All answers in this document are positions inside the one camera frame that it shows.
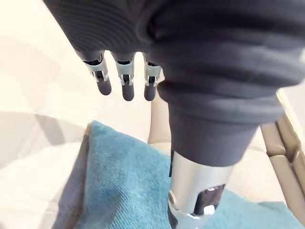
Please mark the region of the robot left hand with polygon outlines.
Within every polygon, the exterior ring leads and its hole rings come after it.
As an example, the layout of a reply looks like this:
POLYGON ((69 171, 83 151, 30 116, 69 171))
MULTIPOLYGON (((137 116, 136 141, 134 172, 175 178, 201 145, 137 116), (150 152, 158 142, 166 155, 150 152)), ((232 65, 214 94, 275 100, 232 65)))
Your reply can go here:
POLYGON ((173 229, 200 229, 259 125, 282 116, 276 92, 300 84, 302 0, 47 0, 97 80, 110 51, 122 86, 135 52, 160 66, 169 108, 173 229))

